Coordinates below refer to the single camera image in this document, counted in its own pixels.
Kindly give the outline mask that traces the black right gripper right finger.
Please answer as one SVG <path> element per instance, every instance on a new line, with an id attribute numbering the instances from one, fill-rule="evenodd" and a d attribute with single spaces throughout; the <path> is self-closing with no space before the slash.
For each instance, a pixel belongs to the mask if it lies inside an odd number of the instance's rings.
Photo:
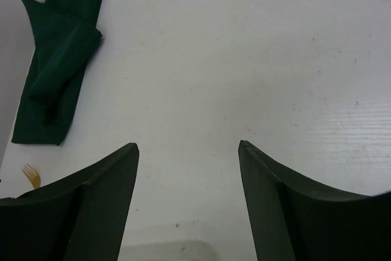
<path id="1" fill-rule="evenodd" d="M 258 260 L 390 259 L 390 193 L 327 186 L 249 141 L 238 156 Z"/>

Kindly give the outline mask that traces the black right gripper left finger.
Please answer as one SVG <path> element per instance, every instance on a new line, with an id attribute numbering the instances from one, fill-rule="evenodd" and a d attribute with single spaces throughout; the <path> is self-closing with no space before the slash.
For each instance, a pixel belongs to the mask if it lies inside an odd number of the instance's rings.
<path id="1" fill-rule="evenodd" d="M 117 260 L 139 162 L 128 143 L 100 161 L 1 199 L 1 260 Z"/>

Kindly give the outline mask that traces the dark green cloth napkin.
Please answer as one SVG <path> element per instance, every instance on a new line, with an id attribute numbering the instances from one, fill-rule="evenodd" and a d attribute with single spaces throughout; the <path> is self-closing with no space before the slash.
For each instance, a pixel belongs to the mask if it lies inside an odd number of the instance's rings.
<path id="1" fill-rule="evenodd" d="M 74 118 L 90 58 L 100 47 L 102 0 L 21 0 L 35 50 L 21 95 L 12 142 L 61 145 Z"/>

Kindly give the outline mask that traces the white rectangular plate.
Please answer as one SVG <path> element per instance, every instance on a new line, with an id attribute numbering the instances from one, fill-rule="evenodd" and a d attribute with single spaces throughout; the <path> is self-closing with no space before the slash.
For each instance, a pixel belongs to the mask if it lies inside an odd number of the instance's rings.
<path id="1" fill-rule="evenodd" d="M 207 242 L 169 241 L 122 246 L 118 260 L 220 260 Z"/>

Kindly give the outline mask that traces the gold fork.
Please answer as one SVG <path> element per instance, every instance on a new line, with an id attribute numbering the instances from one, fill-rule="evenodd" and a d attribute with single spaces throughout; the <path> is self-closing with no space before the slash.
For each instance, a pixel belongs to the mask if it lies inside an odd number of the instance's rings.
<path id="1" fill-rule="evenodd" d="M 26 164 L 23 169 L 23 174 L 27 177 L 27 179 L 30 181 L 31 185 L 34 189 L 38 189 L 41 186 L 41 179 L 38 174 L 38 172 L 31 167 L 29 164 Z"/>

